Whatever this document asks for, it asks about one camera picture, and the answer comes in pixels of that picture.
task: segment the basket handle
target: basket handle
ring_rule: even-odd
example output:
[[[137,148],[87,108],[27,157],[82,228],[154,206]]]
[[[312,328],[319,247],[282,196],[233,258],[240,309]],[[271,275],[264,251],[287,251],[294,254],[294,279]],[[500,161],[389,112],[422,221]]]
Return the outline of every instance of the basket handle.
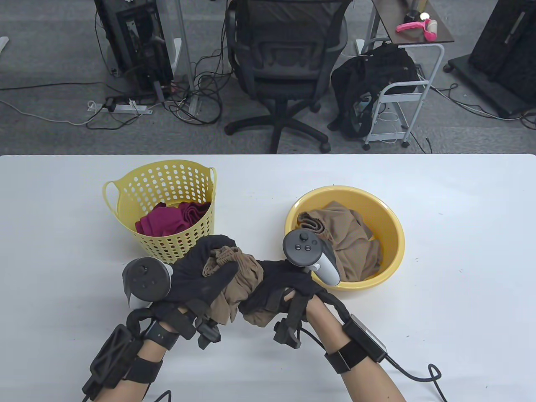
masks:
[[[106,194],[106,190],[108,189],[108,185],[110,183],[113,183],[115,188],[117,189],[117,191],[119,191],[119,187],[117,187],[117,184],[114,182],[114,181],[109,181],[109,182],[106,182],[104,183],[104,185],[102,186],[102,198],[104,198],[104,202],[106,203],[106,205],[108,205],[108,208],[110,208],[110,211],[112,212],[112,214],[115,215],[115,217],[117,219],[119,219],[119,217],[117,216],[117,209],[114,209],[112,208],[112,206],[110,205],[110,201],[108,200],[108,195]]]
[[[211,177],[211,179],[212,179],[212,183],[214,184],[212,186],[212,199],[214,200],[214,195],[216,194],[216,184],[218,182],[218,175],[216,174],[216,169],[214,168],[209,168],[209,169],[213,176]]]

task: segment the gray carpet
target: gray carpet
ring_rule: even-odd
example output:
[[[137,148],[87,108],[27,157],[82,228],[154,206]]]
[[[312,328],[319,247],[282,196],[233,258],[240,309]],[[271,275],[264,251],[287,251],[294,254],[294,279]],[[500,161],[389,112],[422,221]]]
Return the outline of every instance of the gray carpet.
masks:
[[[456,38],[447,44],[445,60],[471,52],[495,0],[435,0],[434,5]],[[193,61],[219,47],[225,1],[183,0],[185,25]],[[0,87],[53,83],[59,81],[103,81],[106,71],[93,31],[95,6],[92,0],[2,0],[0,36],[10,42],[0,55]],[[369,0],[355,0],[346,13],[349,41],[345,55],[355,55],[353,40],[362,38],[370,15]],[[425,71],[433,57],[421,50],[413,55]],[[347,57],[341,55],[339,63]],[[213,68],[210,62],[205,64]],[[456,76],[440,71],[437,87],[448,87]],[[20,109],[59,120],[82,122],[91,116],[87,102],[102,102],[108,90],[102,86],[66,86],[0,92],[0,99]],[[259,104],[242,93],[235,80],[222,91],[224,111],[213,126],[190,126],[159,106],[152,116],[117,131],[89,131],[82,127],[48,123],[21,116],[0,104],[0,154],[125,154],[125,153],[265,153],[269,129],[249,130],[233,137],[223,134],[226,123],[263,114]],[[468,103],[486,104],[461,85],[454,96]],[[206,101],[200,117],[213,107]],[[322,99],[318,114],[304,111],[298,118],[331,138],[333,153],[363,153],[361,144],[347,142],[339,133],[326,130],[336,115],[332,92]],[[95,119],[100,126],[117,123],[106,114]],[[535,153],[536,132],[519,122],[503,122],[474,116],[435,93],[430,93],[414,133],[429,152],[425,137],[436,153]],[[420,153],[414,140],[409,148],[400,142],[374,142],[369,152]],[[318,144],[306,137],[284,132],[280,153],[317,153]]]

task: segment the small table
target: small table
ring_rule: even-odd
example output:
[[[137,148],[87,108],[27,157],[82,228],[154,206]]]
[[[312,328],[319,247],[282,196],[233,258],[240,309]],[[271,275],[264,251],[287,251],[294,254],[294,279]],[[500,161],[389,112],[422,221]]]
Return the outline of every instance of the small table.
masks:
[[[156,160],[218,171],[215,229],[259,259],[281,259],[293,203],[321,186],[367,190],[398,216],[406,253],[385,283],[338,296],[414,375],[443,373],[448,400],[536,394],[532,155],[73,155],[0,157],[0,400],[79,402],[89,365],[129,312],[124,266],[143,251],[101,187]],[[293,350],[242,317],[202,351],[180,339],[146,401],[348,402],[324,352]],[[387,362],[408,401],[439,400]]]
[[[394,83],[381,91],[376,107],[374,108],[373,124],[370,128],[368,136],[364,139],[363,145],[363,149],[367,151],[370,149],[370,141],[396,141],[401,139],[403,141],[402,147],[406,148],[409,145],[408,139],[413,127],[415,126],[422,104],[428,95],[428,91],[430,90],[432,82],[434,81],[437,71],[439,70],[441,61],[443,60],[445,49],[442,43],[454,42],[454,38],[441,18],[438,16],[430,1],[427,3],[426,12],[430,14],[431,19],[435,19],[437,21],[437,40],[435,42],[427,42],[421,29],[412,29],[400,33],[396,32],[397,26],[404,23],[404,16],[409,10],[408,2],[406,0],[372,0],[372,2],[374,7],[370,15],[367,36],[364,39],[356,40],[358,54],[372,50],[376,42],[382,41],[391,41],[391,43],[397,44],[401,48],[428,47],[430,49],[435,48],[438,50],[438,57],[428,79],[424,76],[424,72],[421,71],[421,76],[419,77],[420,79],[418,81]],[[385,27],[388,37],[377,36],[380,20]],[[386,93],[393,87],[408,85],[416,85],[418,87],[417,92],[411,94],[386,95]],[[418,102],[410,123],[408,123],[399,102]],[[390,122],[389,125],[393,126],[395,132],[378,132],[385,130],[385,124],[379,124],[378,127],[376,127],[376,122],[378,121],[377,119],[378,115],[380,114],[379,110],[381,105],[387,103],[392,104],[392,110],[389,109],[389,112],[393,112],[398,117],[398,119],[394,121],[388,120]],[[401,131],[399,131],[395,124],[392,123],[400,126]]]

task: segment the human hand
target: human hand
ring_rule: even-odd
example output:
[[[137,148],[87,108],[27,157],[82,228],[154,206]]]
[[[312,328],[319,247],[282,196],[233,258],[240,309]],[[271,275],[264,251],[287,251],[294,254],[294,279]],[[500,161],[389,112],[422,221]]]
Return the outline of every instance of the human hand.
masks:
[[[264,279],[239,305],[239,311],[250,324],[265,327],[278,313],[288,312],[293,291],[307,299],[325,291],[313,281],[309,272],[287,260],[259,263],[264,270]]]

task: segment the forearm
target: forearm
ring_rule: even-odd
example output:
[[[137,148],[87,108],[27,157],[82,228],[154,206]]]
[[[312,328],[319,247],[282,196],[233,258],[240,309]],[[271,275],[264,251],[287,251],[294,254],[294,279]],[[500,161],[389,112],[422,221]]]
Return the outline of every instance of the forearm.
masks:
[[[307,320],[328,353],[334,353],[350,342],[342,325],[316,296],[307,306]],[[405,402],[383,368],[368,357],[341,377],[353,402]]]
[[[173,332],[173,329],[166,323],[160,325]],[[151,362],[159,362],[163,359],[167,349],[151,340],[145,340],[138,356]],[[149,384],[140,384],[134,381],[119,381],[118,385],[113,388],[104,388],[95,399],[95,402],[141,402],[147,391]]]

